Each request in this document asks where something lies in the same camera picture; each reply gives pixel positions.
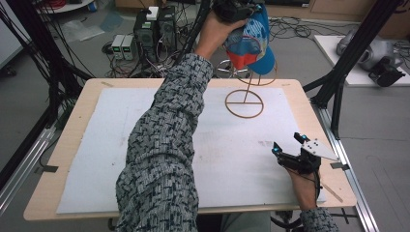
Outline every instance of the black metal pole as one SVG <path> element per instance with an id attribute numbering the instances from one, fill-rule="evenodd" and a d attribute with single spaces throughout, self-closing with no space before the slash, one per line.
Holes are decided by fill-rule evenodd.
<path id="1" fill-rule="evenodd" d="M 23 142 L 20 144 L 20 146 L 18 146 L 17 150 L 15 150 L 13 156 L 0 171 L 0 191 L 8 183 L 13 173 L 15 173 L 15 170 L 27 155 L 28 151 L 33 145 L 33 141 L 36 141 L 39 134 L 43 131 L 45 125 L 48 122 L 49 113 L 50 106 L 45 110 L 39 121 L 37 121 L 36 125 L 30 130 L 30 132 L 24 138 Z"/>
<path id="2" fill-rule="evenodd" d="M 304 90 L 309 91 L 322 85 L 317 95 L 311 99 L 313 104 L 321 108 L 326 108 L 328 101 L 335 95 L 332 132 L 336 138 L 339 138 L 338 123 L 344 81 L 399 3 L 400 0 L 378 0 L 362 22 L 352 41 L 341 54 L 334 68 L 324 77 L 304 86 Z"/>

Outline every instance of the wrist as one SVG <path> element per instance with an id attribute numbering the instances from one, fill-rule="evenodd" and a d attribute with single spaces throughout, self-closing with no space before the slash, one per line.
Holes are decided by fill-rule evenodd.
<path id="1" fill-rule="evenodd" d="M 196 50 L 195 50 L 195 54 L 202 56 L 203 58 L 210 60 L 212 57 L 212 54 L 214 54 L 214 49 L 210 48 L 210 47 L 205 47 L 205 46 L 199 46 Z"/>
<path id="2" fill-rule="evenodd" d="M 316 200 L 314 199 L 302 198 L 302 199 L 298 199 L 298 201 L 299 201 L 299 207 L 303 211 L 313 210 L 317 208 Z"/>

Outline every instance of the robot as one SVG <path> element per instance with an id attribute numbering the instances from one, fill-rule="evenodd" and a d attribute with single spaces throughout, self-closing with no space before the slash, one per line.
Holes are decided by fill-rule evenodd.
<path id="1" fill-rule="evenodd" d="M 356 30 L 349 33 L 337 44 L 337 55 L 341 55 L 355 36 Z M 397 68 L 403 63 L 398 51 L 391 42 L 376 37 L 358 61 L 359 66 L 368 71 L 368 76 L 380 87 L 389 87 L 405 76 Z"/>

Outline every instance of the wall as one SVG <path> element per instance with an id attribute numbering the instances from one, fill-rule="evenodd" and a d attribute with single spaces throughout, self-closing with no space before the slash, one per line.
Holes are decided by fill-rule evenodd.
<path id="1" fill-rule="evenodd" d="M 10 9 L 9 4 L 6 0 L 0 0 L 0 3 L 4 6 L 7 15 L 12 19 L 12 21 L 17 25 L 18 28 L 27 36 L 26 31 L 21 26 L 17 17 Z M 20 42 L 15 38 L 15 35 L 9 30 L 9 28 L 0 19 L 0 41 L 3 42 L 0 45 L 0 70 L 7 65 L 7 63 L 12 60 L 20 50 L 22 46 Z"/>
<path id="2" fill-rule="evenodd" d="M 410 40 L 410 1 L 402 1 L 379 33 L 385 39 Z"/>
<path id="3" fill-rule="evenodd" d="M 362 21 L 374 2 L 375 0 L 310 0 L 307 8 L 268 5 L 267 11 L 272 17 Z"/>

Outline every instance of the device on hand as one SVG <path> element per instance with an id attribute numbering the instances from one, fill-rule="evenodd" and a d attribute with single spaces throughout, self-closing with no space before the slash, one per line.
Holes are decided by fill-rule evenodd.
<path id="1" fill-rule="evenodd" d="M 227 22 L 237 22 L 249 18 L 253 13 L 260 11 L 259 4 L 264 0 L 216 0 L 213 10 L 217 16 Z"/>
<path id="2" fill-rule="evenodd" d="M 299 174 L 310 174 L 319 170 L 321 158 L 338 160 L 335 153 L 319 140 L 310 140 L 306 135 L 297 132 L 294 133 L 294 138 L 302 144 L 299 156 L 284 153 L 274 142 L 272 153 L 278 158 L 279 165 L 293 169 Z"/>

